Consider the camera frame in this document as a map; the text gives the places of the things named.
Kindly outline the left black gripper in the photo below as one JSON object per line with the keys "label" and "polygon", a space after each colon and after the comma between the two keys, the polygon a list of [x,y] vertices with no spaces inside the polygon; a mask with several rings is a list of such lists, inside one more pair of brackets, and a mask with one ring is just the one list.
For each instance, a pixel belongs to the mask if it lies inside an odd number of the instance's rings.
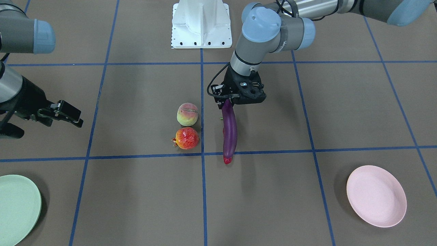
{"label": "left black gripper", "polygon": [[[223,82],[213,84],[215,78],[225,70]],[[229,100],[232,105],[262,103],[267,95],[264,84],[257,71],[251,70],[249,76],[238,74],[230,65],[225,65],[211,80],[211,96],[215,103],[224,105]]]}

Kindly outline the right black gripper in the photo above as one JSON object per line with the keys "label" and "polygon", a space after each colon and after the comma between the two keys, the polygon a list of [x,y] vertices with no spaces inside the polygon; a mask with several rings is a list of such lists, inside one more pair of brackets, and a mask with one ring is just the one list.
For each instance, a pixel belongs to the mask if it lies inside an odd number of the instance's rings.
{"label": "right black gripper", "polygon": [[24,120],[34,120],[50,127],[53,120],[69,122],[81,128],[81,111],[70,103],[59,100],[53,103],[47,100],[45,92],[24,76],[21,76],[21,88],[11,99],[1,102],[1,111],[7,111],[1,121],[3,127],[13,114]]}

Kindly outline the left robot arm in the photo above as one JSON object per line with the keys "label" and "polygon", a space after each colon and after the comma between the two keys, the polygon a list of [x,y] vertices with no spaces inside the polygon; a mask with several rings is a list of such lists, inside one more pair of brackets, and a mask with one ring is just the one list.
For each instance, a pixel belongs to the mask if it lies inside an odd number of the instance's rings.
{"label": "left robot arm", "polygon": [[406,26],[435,0],[276,0],[252,2],[242,11],[241,35],[220,84],[207,93],[219,109],[226,105],[258,104],[265,100],[258,73],[265,56],[301,50],[315,39],[315,22],[333,14],[355,13],[393,26]]}

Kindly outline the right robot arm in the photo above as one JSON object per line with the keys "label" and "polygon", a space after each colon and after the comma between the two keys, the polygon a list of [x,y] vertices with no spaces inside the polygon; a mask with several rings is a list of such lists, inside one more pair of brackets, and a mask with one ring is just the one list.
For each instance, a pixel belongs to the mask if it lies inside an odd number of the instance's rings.
{"label": "right robot arm", "polygon": [[[50,23],[29,18],[11,0],[1,1],[1,52],[5,54],[49,54],[56,47]],[[24,120],[51,126],[53,120],[83,125],[81,111],[64,100],[54,103],[45,92],[1,60],[1,129],[16,115]]]}

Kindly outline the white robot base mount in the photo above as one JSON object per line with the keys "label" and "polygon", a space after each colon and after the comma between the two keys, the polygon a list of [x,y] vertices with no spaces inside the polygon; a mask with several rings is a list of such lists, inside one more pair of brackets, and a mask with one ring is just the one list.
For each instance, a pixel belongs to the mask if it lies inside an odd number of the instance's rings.
{"label": "white robot base mount", "polygon": [[173,49],[232,46],[229,6],[222,0],[180,0],[172,7]]}

